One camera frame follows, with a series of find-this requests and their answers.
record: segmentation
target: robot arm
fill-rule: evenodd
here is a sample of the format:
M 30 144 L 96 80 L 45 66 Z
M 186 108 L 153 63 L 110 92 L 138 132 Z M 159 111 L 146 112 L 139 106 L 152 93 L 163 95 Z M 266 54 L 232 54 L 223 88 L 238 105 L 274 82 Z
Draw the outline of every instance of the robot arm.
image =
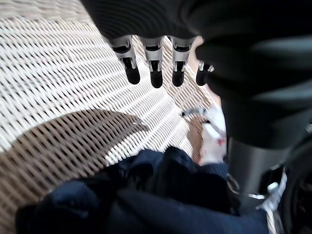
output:
M 221 97 L 230 200 L 240 214 L 261 204 L 312 117 L 312 2 L 81 1 L 133 84 L 139 73 L 132 34 L 141 37 L 156 88 L 162 84 L 161 37 L 171 36 L 173 84 L 180 86 L 193 38 L 203 36 L 196 80 Z M 203 76 L 210 64 L 215 71 Z

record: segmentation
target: wheel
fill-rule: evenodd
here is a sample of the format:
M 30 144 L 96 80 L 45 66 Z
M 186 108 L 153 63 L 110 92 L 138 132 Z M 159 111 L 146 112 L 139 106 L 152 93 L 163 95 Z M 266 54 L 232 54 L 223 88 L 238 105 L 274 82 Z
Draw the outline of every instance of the wheel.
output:
M 279 210 L 287 234 L 312 233 L 312 137 L 294 150 Z

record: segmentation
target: black rubber cover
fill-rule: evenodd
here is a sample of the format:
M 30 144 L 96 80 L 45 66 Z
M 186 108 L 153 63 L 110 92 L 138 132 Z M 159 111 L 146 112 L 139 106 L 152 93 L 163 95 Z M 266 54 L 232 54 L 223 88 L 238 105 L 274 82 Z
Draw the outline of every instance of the black rubber cover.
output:
M 154 88 L 160 88 L 162 86 L 162 72 L 153 71 L 151 72 L 151 83 Z
M 182 71 L 173 71 L 172 72 L 172 83 L 174 84 L 175 87 L 179 87 L 183 84 L 184 82 L 184 72 Z
M 209 73 L 210 72 L 198 70 L 197 74 L 196 74 L 196 83 L 199 86 L 203 86 L 203 85 L 207 84 Z
M 139 73 L 137 67 L 135 69 L 133 69 L 133 68 L 126 68 L 125 71 L 126 71 L 126 75 L 127 75 L 128 81 L 131 84 L 138 84 L 140 82 L 140 73 Z

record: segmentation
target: dark blue fabric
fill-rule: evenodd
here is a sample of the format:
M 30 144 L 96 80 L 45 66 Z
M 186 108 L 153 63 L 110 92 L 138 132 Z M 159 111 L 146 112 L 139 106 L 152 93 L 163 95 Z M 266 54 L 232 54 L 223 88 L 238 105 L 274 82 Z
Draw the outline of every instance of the dark blue fabric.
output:
M 17 234 L 268 234 L 264 211 L 230 214 L 226 172 L 174 147 L 143 150 L 19 209 Z

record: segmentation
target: navy blue cloth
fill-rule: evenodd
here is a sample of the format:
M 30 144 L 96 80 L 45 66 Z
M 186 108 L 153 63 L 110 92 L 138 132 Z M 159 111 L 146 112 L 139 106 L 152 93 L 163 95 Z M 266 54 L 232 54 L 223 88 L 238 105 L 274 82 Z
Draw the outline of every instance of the navy blue cloth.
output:
M 226 164 L 143 150 L 18 210 L 17 234 L 268 234 L 266 213 L 230 213 Z

